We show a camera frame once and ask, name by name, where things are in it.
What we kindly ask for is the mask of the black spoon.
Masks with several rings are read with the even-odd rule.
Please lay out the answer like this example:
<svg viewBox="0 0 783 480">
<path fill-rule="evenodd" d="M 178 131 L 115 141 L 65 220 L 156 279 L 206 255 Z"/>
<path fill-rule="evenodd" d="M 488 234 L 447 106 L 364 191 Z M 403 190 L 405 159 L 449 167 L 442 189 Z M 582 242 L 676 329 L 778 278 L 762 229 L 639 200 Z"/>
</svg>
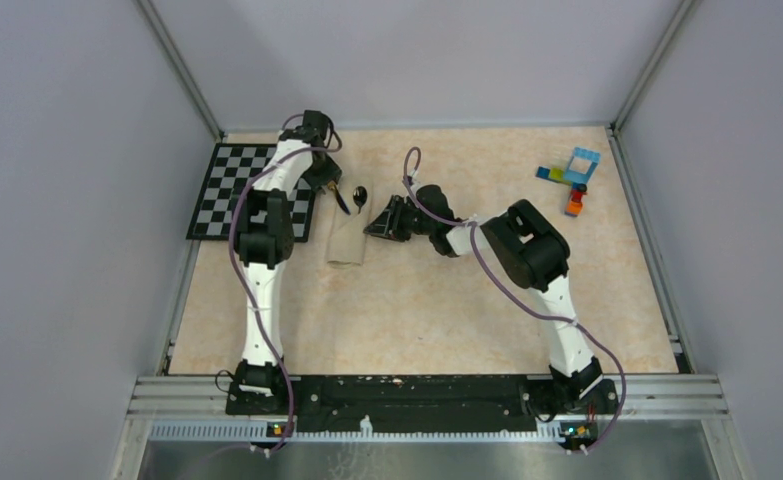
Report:
<svg viewBox="0 0 783 480">
<path fill-rule="evenodd" d="M 353 194 L 352 194 L 352 199 L 353 199 L 354 204 L 357 207 L 357 214 L 358 215 L 360 215 L 362 213 L 363 208 L 367 204 L 368 196 L 369 196 L 369 193 L 368 193 L 368 190 L 367 190 L 367 188 L 365 186 L 359 185 L 359 186 L 357 186 L 354 189 Z"/>
</svg>

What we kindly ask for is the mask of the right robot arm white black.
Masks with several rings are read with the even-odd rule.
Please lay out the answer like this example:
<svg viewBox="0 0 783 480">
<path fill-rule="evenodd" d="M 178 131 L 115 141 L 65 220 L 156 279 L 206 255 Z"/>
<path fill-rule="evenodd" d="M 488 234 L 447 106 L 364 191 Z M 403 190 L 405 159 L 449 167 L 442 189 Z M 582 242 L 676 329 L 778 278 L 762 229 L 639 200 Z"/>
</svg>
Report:
<svg viewBox="0 0 783 480">
<path fill-rule="evenodd" d="M 363 232 L 395 242 L 423 235 L 438 254 L 450 258 L 474 255 L 482 260 L 484 250 L 494 253 L 509 280 L 530 295 L 532 316 L 544 322 L 556 404 L 579 412 L 593 400 L 602 369 L 571 299 L 570 248 L 529 201 L 519 200 L 483 223 L 465 221 L 454 214 L 439 186 L 426 185 L 413 196 L 392 196 Z"/>
</svg>

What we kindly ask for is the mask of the iridescent rainbow knife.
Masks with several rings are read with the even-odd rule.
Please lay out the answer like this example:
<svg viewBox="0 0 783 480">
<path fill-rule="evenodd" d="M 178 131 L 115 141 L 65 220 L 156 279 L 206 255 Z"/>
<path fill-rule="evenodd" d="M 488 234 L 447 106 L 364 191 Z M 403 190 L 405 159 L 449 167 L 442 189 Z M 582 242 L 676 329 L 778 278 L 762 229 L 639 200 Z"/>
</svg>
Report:
<svg viewBox="0 0 783 480">
<path fill-rule="evenodd" d="M 335 198 L 335 201 L 336 201 L 336 204 L 341 209 L 341 211 L 345 215 L 350 215 L 351 211 L 350 211 L 346 201 L 344 200 L 343 196 L 341 195 L 340 190 L 339 190 L 337 184 L 335 182 L 329 183 L 328 184 L 328 189 L 333 194 L 333 196 Z"/>
</svg>

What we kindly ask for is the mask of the beige cloth napkin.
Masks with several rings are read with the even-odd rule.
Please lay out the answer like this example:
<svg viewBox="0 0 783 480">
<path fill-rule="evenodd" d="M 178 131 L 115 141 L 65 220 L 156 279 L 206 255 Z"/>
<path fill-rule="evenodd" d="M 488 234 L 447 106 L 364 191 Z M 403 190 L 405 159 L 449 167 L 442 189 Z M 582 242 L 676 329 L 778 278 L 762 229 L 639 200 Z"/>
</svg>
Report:
<svg viewBox="0 0 783 480">
<path fill-rule="evenodd" d="M 370 222 L 371 213 L 371 196 L 368 188 L 367 190 L 367 204 L 360 215 L 357 214 L 357 207 L 352 199 L 353 192 L 347 200 L 351 214 L 335 214 L 325 253 L 325 261 L 332 268 L 347 269 L 362 266 L 364 263 L 367 235 L 363 233 L 363 229 Z"/>
</svg>

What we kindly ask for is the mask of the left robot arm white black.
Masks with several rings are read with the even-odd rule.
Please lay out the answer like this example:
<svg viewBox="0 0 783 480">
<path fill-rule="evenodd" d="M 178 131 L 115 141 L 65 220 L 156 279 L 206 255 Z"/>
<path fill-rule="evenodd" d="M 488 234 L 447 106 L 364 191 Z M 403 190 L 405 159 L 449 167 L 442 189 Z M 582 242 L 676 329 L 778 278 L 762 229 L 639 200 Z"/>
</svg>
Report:
<svg viewBox="0 0 783 480">
<path fill-rule="evenodd" d="M 229 260 L 246 295 L 246 333 L 233 377 L 236 395 L 249 394 L 264 413 L 286 404 L 287 373 L 279 337 L 282 278 L 296 237 L 289 195 L 300 180 L 311 191 L 337 183 L 342 171 L 330 154 L 340 137 L 331 118 L 317 110 L 282 127 L 274 155 L 234 198 Z"/>
</svg>

